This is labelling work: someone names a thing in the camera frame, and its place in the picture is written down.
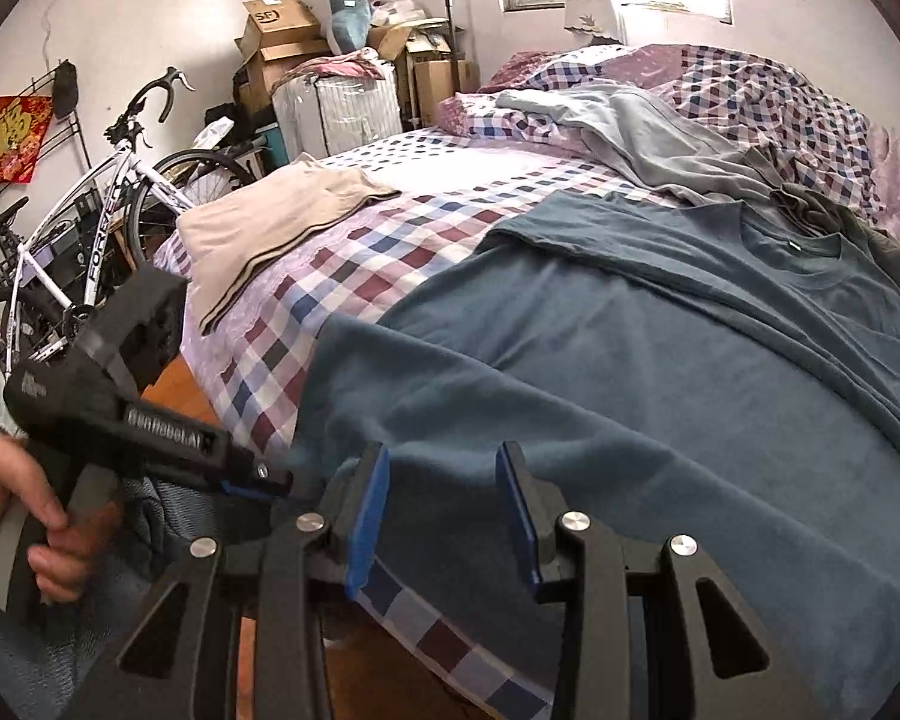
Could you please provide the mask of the cardboard boxes stack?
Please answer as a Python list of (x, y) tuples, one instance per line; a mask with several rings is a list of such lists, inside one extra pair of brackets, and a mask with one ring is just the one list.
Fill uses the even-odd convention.
[(242, 65), (233, 96), (250, 114), (271, 104), (278, 86), (304, 82), (390, 78), (403, 124), (429, 127), (437, 107), (455, 93), (475, 93), (479, 65), (468, 59), (450, 20), (427, 15), (414, 0), (375, 0), (364, 43), (345, 49), (334, 18), (317, 15), (304, 0), (248, 0), (244, 34), (235, 39)]

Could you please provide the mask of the dark teal sweater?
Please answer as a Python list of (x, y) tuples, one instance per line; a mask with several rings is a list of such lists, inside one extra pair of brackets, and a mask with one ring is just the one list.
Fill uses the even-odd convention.
[(555, 193), (372, 323), (334, 314), (290, 447), (308, 486), (370, 442), (398, 583), (539, 689), (562, 616), (518, 575), (494, 465), (696, 538), (834, 718), (900, 681), (900, 291), (837, 234), (741, 202)]

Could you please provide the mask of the plaid bed sheet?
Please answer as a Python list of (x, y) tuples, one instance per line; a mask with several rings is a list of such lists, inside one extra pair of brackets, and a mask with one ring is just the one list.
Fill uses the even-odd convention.
[(276, 457), (289, 447), (318, 330), (329, 314), (373, 322), (470, 255), (498, 221), (558, 190), (668, 203), (595, 161), (479, 143), (435, 128), (329, 158), (400, 196), (357, 211), (279, 260), (210, 335), (185, 327), (183, 358), (233, 437)]

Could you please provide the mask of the grey trousers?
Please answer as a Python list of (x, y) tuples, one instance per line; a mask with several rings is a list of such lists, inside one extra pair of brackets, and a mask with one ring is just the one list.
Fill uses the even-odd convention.
[(628, 181), (691, 205), (767, 205), (784, 187), (756, 149), (730, 142), (635, 86), (596, 80), (557, 91), (507, 89), (497, 104), (577, 132), (592, 156)]

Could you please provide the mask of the plaid folded quilt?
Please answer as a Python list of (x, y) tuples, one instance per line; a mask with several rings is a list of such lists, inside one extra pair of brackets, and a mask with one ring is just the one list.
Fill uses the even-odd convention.
[(756, 146), (782, 177), (852, 206), (900, 243), (900, 133), (781, 62), (692, 44), (519, 52), (479, 91), (595, 80), (648, 89), (678, 114)]

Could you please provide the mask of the bicycle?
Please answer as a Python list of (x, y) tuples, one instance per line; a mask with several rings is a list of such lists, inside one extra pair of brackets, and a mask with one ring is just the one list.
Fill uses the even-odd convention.
[(25, 202), (0, 213), (0, 362), (61, 353), (82, 325), (130, 277), (154, 261), (183, 211), (215, 202), (255, 182), (229, 153), (190, 148), (148, 164), (136, 153), (137, 121), (154, 89), (167, 94), (159, 119), (188, 83), (170, 67), (143, 86), (105, 130), (112, 154), (64, 193), (28, 238), (13, 229)]

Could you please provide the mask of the olive green garment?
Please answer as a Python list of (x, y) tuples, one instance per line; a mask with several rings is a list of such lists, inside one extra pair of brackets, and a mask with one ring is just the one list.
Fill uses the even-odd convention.
[(842, 234), (900, 289), (900, 243), (896, 239), (813, 188), (785, 182), (756, 148), (748, 146), (743, 154), (748, 166), (770, 185), (769, 203), (788, 226), (815, 238)]

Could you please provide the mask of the red paper decoration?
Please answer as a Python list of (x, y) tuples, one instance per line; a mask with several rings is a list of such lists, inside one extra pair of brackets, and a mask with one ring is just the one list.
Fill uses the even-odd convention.
[(32, 180), (52, 119), (50, 96), (0, 96), (0, 185)]

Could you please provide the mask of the clear plastic storage bag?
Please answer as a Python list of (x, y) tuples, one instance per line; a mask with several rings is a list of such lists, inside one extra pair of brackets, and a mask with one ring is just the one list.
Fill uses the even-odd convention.
[(322, 160), (403, 132), (397, 77), (390, 62), (380, 78), (304, 75), (279, 83), (272, 109), (287, 156)]

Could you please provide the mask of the tan brown garment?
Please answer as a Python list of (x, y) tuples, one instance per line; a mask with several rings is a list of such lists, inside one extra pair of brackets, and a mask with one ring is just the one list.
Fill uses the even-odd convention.
[(304, 153), (261, 181), (176, 218), (191, 260), (191, 310), (211, 333), (240, 294), (276, 260), (368, 205), (400, 191), (357, 167)]

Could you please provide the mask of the blue plush shark toy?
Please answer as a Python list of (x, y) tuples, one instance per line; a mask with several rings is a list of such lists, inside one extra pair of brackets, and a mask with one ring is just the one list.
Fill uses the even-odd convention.
[(302, 0), (317, 16), (322, 36), (336, 55), (367, 46), (372, 8), (368, 0)]

